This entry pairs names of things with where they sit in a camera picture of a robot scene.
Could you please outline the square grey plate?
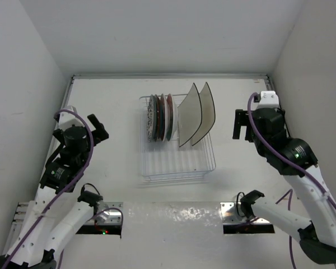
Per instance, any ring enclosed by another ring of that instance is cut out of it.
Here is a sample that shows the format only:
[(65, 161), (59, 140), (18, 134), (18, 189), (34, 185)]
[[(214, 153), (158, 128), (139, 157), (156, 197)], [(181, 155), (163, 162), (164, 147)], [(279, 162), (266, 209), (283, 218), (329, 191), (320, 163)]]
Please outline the square grey plate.
[(212, 129), (216, 121), (215, 104), (208, 82), (199, 93), (202, 107), (202, 123), (192, 138), (192, 146), (198, 144)]
[(183, 147), (196, 134), (202, 124), (202, 105), (195, 83), (178, 106), (179, 147)]

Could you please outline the red floral round plate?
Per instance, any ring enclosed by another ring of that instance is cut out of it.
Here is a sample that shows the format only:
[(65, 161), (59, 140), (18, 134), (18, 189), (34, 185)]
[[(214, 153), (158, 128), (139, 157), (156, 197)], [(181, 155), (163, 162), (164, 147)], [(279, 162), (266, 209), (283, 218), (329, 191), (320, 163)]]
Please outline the red floral round plate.
[(167, 103), (170, 109), (170, 123), (166, 138), (170, 141), (178, 128), (178, 108), (171, 94), (168, 94)]

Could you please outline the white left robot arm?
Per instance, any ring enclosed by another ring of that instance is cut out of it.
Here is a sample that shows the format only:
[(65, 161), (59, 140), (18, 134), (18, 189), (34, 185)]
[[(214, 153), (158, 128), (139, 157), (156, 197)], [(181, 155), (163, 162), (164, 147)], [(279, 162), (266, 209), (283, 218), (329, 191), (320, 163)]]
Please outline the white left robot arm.
[(82, 191), (73, 207), (63, 214), (94, 147), (107, 140), (109, 134), (94, 114), (84, 121), (75, 112), (62, 109), (54, 118), (58, 129), (53, 137), (59, 146), (46, 161), (36, 197), (29, 202), (16, 241), (0, 256), (0, 268), (54, 268), (64, 247), (95, 217), (103, 201), (98, 193)]

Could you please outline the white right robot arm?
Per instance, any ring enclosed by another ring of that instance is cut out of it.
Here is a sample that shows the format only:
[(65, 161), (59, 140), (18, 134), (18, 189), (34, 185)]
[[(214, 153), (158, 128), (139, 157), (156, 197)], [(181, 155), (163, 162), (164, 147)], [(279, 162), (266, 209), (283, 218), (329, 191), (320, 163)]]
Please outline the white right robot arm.
[(336, 266), (336, 202), (309, 144), (288, 135), (284, 114), (280, 108), (237, 109), (232, 138), (238, 140), (246, 127), (245, 140), (284, 177), (309, 216), (281, 210), (257, 190), (242, 196), (239, 211), (247, 220), (261, 217), (279, 227), (313, 262)]

